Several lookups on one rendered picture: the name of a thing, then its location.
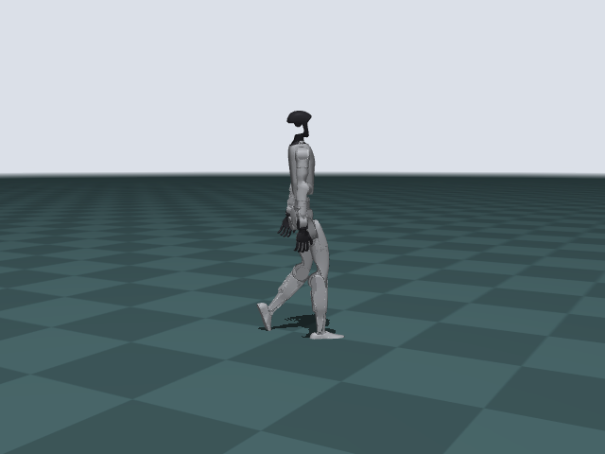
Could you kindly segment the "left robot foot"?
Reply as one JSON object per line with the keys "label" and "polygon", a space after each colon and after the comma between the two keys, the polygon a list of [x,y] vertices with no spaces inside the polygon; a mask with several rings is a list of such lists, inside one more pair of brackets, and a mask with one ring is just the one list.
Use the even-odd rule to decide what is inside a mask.
{"label": "left robot foot", "polygon": [[266,328],[267,331],[271,331],[271,318],[272,316],[269,315],[269,311],[268,311],[268,305],[265,303],[259,303],[257,304],[257,308],[260,312],[260,315],[262,317],[262,321],[263,324]]}

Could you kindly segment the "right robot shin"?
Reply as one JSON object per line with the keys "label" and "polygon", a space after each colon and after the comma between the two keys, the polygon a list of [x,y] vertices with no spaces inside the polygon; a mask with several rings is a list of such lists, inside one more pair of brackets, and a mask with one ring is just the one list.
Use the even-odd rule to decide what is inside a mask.
{"label": "right robot shin", "polygon": [[[326,313],[328,305],[328,278],[326,284],[320,275],[315,275],[310,280],[312,310],[315,312],[318,334],[325,334]],[[321,331],[322,329],[322,331]],[[319,335],[321,335],[319,334]]]}

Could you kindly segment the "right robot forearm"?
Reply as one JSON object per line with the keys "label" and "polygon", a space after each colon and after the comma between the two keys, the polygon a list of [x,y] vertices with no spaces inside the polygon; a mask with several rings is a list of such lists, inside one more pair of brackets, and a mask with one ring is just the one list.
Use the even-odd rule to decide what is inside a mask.
{"label": "right robot forearm", "polygon": [[299,185],[298,191],[297,191],[297,195],[296,195],[296,201],[297,201],[297,212],[296,212],[296,216],[297,219],[300,221],[300,227],[306,227],[307,226],[307,206],[308,206],[308,202],[309,202],[309,198],[307,198],[307,193],[308,193],[308,185],[306,183],[301,183]]}

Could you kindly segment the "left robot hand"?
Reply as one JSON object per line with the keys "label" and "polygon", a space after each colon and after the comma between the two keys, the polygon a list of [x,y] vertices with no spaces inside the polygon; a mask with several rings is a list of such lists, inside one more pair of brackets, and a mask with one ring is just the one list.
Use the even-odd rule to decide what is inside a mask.
{"label": "left robot hand", "polygon": [[[281,228],[280,228],[279,232],[277,232],[277,234],[279,234],[279,233],[281,233],[281,232],[282,232],[282,233],[280,234],[280,236],[282,236],[283,234],[285,234],[283,237],[290,237],[290,235],[291,235],[291,231],[292,231],[292,230],[291,230],[291,228],[290,228],[290,226],[289,226],[289,223],[288,223],[288,217],[290,217],[290,214],[288,214],[286,211],[285,211],[285,214],[286,214],[286,217],[284,218],[283,223],[282,223],[282,226],[281,226]],[[285,226],[285,227],[284,227],[284,226]],[[284,228],[284,229],[283,229],[283,228]],[[290,229],[289,229],[289,228],[290,228]],[[285,232],[285,229],[286,229],[286,232]],[[283,230],[283,231],[282,231],[282,230]],[[288,230],[289,230],[289,234],[288,234]],[[296,230],[294,230],[294,231],[293,231],[293,233],[295,233],[295,231],[296,231]],[[288,234],[288,236],[286,236],[287,234]]]}

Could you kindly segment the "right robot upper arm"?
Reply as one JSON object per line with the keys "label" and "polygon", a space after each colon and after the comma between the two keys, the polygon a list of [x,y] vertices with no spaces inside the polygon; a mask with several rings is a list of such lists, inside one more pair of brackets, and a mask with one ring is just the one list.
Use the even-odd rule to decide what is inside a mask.
{"label": "right robot upper arm", "polygon": [[297,189],[301,183],[306,183],[309,187],[307,195],[312,192],[312,185],[306,182],[308,176],[308,164],[310,160],[310,151],[307,148],[297,148],[295,151],[295,160],[297,164]]}

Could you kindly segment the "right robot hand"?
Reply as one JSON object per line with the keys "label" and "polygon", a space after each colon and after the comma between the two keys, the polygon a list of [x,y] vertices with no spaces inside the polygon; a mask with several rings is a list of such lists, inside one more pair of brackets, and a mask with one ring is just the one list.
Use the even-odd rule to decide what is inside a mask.
{"label": "right robot hand", "polygon": [[[300,221],[297,219],[297,229],[299,230],[298,234],[297,234],[297,243],[296,243],[296,248],[295,248],[295,252],[298,250],[299,248],[299,242],[300,242],[300,249],[298,250],[298,253],[300,251],[302,251],[302,253],[304,253],[304,251],[308,251],[309,250],[309,243],[308,241],[310,241],[310,244],[313,244],[313,240],[311,238],[311,236],[309,235],[309,232],[307,232],[306,230],[308,229],[308,221],[307,221],[307,226],[306,227],[300,227]],[[306,249],[305,249],[305,243],[306,243]]]}

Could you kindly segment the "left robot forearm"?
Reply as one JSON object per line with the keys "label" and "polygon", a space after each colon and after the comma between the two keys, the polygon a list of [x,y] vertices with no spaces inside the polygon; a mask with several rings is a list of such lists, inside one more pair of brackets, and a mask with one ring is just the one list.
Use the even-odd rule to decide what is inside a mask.
{"label": "left robot forearm", "polygon": [[286,208],[286,212],[288,214],[290,214],[291,207],[295,206],[295,200],[296,200],[296,196],[294,196],[293,193],[292,193],[291,184],[290,184],[290,187],[289,187],[289,191],[290,191],[289,192],[289,199],[287,200],[287,208]]}

